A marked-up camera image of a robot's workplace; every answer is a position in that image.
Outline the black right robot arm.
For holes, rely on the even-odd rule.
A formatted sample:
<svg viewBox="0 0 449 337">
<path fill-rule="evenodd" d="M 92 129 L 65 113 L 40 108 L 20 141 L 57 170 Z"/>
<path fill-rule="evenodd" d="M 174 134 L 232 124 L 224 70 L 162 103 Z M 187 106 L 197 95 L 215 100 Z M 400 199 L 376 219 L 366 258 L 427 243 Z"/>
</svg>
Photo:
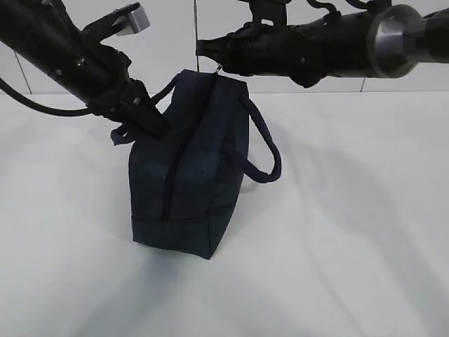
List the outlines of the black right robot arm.
<svg viewBox="0 0 449 337">
<path fill-rule="evenodd" d="M 325 77 L 397 79 L 420 63 L 448 61 L 448 11 L 420 15 L 390 1 L 353 1 L 344 15 L 328 2 L 326 14 L 289 25 L 285 1 L 251 1 L 253 19 L 235 32 L 196 44 L 230 74 L 288 77 L 310 88 Z"/>
</svg>

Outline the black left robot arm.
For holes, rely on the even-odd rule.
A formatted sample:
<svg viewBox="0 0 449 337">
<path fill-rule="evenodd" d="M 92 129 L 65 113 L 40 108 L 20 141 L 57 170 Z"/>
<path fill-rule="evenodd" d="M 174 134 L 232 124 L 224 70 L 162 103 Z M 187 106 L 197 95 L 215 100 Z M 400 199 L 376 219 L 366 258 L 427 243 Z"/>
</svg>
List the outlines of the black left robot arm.
<svg viewBox="0 0 449 337">
<path fill-rule="evenodd" d="M 89 114 L 138 125 L 164 138 L 168 122 L 145 85 L 128 73 L 128 56 L 102 44 L 112 35 L 137 34 L 150 26 L 140 3 L 116 9 L 78 29 L 61 1 L 2 1 L 1 42 L 85 103 L 80 110 L 58 110 L 25 98 L 5 81 L 1 90 L 19 103 L 58 117 Z"/>
</svg>

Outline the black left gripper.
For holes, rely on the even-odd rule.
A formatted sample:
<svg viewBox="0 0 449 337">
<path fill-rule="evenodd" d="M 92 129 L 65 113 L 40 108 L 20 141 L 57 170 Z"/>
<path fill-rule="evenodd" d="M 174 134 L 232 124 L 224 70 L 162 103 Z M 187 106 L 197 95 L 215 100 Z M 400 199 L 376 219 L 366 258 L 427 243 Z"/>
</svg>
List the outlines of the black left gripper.
<svg viewBox="0 0 449 337">
<path fill-rule="evenodd" d="M 89 65 L 94 68 L 97 93 L 86 103 L 95 116 L 139 126 L 155 138 L 165 138 L 169 123 L 152 102 L 145 85 L 130 77 L 132 61 L 115 48 L 90 49 Z"/>
</svg>

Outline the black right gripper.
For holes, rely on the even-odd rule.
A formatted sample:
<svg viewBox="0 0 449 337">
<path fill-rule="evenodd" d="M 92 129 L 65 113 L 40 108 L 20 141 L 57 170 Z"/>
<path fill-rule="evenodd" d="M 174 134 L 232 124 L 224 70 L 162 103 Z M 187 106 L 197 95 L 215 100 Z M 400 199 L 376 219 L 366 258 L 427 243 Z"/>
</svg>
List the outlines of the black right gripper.
<svg viewBox="0 0 449 337">
<path fill-rule="evenodd" d="M 242 76 L 281 75 L 281 32 L 238 29 L 216 39 L 199 39 L 196 55 L 217 58 L 223 70 Z"/>
</svg>

